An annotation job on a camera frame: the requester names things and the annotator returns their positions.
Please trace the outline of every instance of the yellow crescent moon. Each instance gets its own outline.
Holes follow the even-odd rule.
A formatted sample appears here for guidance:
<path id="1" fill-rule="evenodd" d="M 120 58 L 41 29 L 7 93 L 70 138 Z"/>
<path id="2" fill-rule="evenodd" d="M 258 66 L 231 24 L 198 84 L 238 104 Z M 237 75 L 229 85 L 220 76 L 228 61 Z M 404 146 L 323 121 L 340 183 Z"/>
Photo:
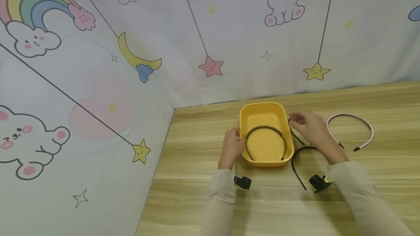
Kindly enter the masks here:
<path id="1" fill-rule="evenodd" d="M 162 65 L 162 59 L 149 61 L 146 59 L 140 59 L 139 57 L 136 57 L 127 46 L 127 41 L 125 40 L 125 32 L 118 37 L 118 46 L 120 47 L 125 59 L 127 59 L 130 65 L 133 66 L 133 68 L 136 68 L 138 65 L 143 64 L 151 67 L 152 70 L 157 70 Z"/>

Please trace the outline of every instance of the person's left hand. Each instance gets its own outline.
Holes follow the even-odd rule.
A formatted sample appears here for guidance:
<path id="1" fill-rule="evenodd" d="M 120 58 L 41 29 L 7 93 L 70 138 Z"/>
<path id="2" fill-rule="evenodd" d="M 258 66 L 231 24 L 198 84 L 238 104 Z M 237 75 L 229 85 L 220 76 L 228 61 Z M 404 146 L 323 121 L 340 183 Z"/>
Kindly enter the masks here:
<path id="1" fill-rule="evenodd" d="M 231 170 L 237 158 L 242 154 L 245 143 L 243 139 L 238 138 L 239 135 L 240 129 L 238 128 L 232 128 L 226 131 L 225 139 L 223 140 L 222 155 L 219 160 L 219 170 Z"/>

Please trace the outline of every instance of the black hair clip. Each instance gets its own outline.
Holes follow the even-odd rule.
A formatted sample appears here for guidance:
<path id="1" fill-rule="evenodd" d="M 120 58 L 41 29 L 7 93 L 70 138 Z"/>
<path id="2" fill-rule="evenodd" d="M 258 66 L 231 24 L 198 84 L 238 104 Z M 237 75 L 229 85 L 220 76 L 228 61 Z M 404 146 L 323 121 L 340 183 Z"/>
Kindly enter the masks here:
<path id="1" fill-rule="evenodd" d="M 249 187 L 251 187 L 251 179 L 248 177 L 239 178 L 238 176 L 235 176 L 234 183 L 243 189 L 249 189 Z"/>

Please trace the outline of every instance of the blue shape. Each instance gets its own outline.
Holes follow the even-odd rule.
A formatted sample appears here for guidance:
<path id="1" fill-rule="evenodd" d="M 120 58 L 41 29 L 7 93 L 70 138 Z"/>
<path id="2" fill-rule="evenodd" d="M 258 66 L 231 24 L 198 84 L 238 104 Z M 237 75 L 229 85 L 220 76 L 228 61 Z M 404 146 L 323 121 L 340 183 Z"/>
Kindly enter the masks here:
<path id="1" fill-rule="evenodd" d="M 153 73 L 153 70 L 150 66 L 147 65 L 137 65 L 136 70 L 139 73 L 139 79 L 141 82 L 146 83 L 149 80 L 149 75 Z"/>
<path id="2" fill-rule="evenodd" d="M 48 10 L 58 9 L 69 15 L 71 18 L 74 18 L 73 15 L 70 13 L 69 8 L 63 6 L 59 2 L 52 1 L 52 0 L 43 0 L 38 2 L 31 11 L 32 21 L 35 27 L 40 27 L 44 29 L 44 31 L 48 31 L 44 24 L 44 14 Z"/>
<path id="3" fill-rule="evenodd" d="M 411 21 L 419 21 L 420 20 L 420 6 L 415 7 L 409 14 L 408 19 Z"/>

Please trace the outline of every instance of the table surface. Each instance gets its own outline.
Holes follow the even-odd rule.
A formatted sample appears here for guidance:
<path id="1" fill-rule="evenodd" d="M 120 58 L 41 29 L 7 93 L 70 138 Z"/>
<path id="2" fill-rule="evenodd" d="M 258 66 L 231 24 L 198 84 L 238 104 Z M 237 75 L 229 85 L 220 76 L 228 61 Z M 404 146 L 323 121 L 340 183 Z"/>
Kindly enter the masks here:
<path id="1" fill-rule="evenodd" d="M 337 118 L 331 122 L 331 132 L 349 158 L 368 170 L 392 209 L 420 235 L 420 82 L 177 109 L 136 235 L 198 235 L 225 131 L 238 125 L 244 105 L 264 101 L 282 104 L 287 113 L 308 110 L 325 119 L 352 113 L 368 120 L 375 138 L 357 152 L 353 148 L 370 135 L 361 122 Z M 236 175 L 248 176 L 252 185 L 249 191 L 237 188 L 232 235 L 359 235 L 334 186 L 313 194 L 310 176 L 326 171 L 320 154 L 299 154 L 295 165 L 308 191 L 290 164 L 256 168 L 243 158 L 235 164 Z"/>

